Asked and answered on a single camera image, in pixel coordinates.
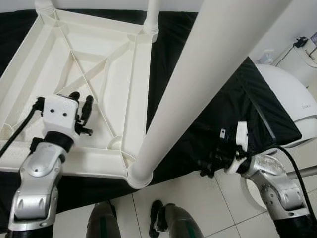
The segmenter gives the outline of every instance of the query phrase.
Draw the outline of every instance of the robotic hand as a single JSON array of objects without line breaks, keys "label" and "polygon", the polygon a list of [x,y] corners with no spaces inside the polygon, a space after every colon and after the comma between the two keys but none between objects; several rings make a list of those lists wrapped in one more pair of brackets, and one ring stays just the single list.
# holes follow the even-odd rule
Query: robotic hand
[{"label": "robotic hand", "polygon": [[[317,238],[317,223],[308,197],[304,193],[306,205],[301,190],[280,161],[269,155],[250,156],[247,153],[246,122],[238,123],[235,138],[232,134],[232,131],[221,130],[220,143],[213,152],[210,167],[214,165],[217,169],[224,168],[228,174],[239,173],[250,179],[257,186],[281,238]],[[284,148],[276,147],[290,156]],[[212,177],[214,171],[207,174]]]},{"label": "robotic hand", "polygon": [[283,165],[269,155],[243,162],[241,176],[257,186],[281,238],[316,238],[317,229],[297,185]]},{"label": "robotic hand", "polygon": [[42,111],[44,139],[34,138],[30,154],[20,167],[21,186],[15,193],[7,238],[53,237],[62,163],[81,133],[92,135],[85,128],[92,110],[93,97],[88,96],[77,114],[80,94],[68,97],[53,95],[38,98],[33,106]]}]

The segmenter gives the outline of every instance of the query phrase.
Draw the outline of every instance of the floor tile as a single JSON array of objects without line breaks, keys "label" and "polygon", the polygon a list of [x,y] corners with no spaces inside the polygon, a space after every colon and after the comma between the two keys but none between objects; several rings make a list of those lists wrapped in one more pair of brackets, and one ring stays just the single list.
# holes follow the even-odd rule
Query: floor tile
[{"label": "floor tile", "polygon": [[121,238],[140,238],[140,229],[132,195],[116,198],[111,201],[117,212]]},{"label": "floor tile", "polygon": [[219,170],[216,172],[215,177],[235,223],[265,211],[250,196],[245,186],[244,178],[239,174],[227,175],[223,170]]},{"label": "floor tile", "polygon": [[[232,226],[233,220],[215,179],[194,172],[170,181],[146,187],[133,194],[142,238],[148,238],[152,202],[175,203],[187,210],[204,236]],[[163,233],[160,238],[167,238]]]},{"label": "floor tile", "polygon": [[[132,195],[116,198],[111,201],[117,212],[117,220],[122,238],[140,238]],[[85,238],[87,222],[94,205],[89,205],[56,216],[54,238]]]},{"label": "floor tile", "polygon": [[240,236],[236,226],[232,226],[206,238],[240,238]]},{"label": "floor tile", "polygon": [[58,213],[54,223],[53,238],[85,238],[87,222],[94,205]]},{"label": "floor tile", "polygon": [[241,238],[279,238],[268,212],[237,224]]}]

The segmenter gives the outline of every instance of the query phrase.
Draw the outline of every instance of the white machine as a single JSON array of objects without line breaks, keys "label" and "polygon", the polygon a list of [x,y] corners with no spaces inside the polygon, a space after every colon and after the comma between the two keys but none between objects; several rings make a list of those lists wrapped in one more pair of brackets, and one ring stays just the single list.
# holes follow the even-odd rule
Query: white machine
[{"label": "white machine", "polygon": [[285,147],[292,148],[316,139],[317,104],[309,91],[297,78],[283,69],[266,64],[256,66],[302,134],[300,140]]}]

